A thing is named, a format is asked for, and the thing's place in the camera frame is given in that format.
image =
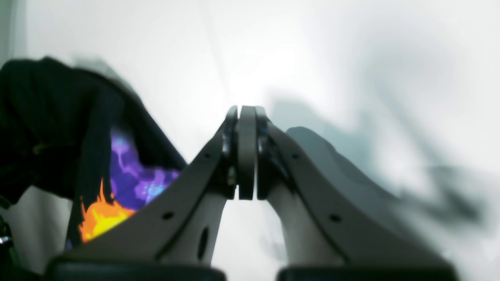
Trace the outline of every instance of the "black fabric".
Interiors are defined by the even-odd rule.
[[[15,204],[35,185],[72,199],[67,235],[79,245],[82,204],[96,200],[103,177],[108,182],[110,130],[119,123],[133,131],[143,164],[187,165],[125,87],[51,58],[7,62],[0,70],[0,196]]]

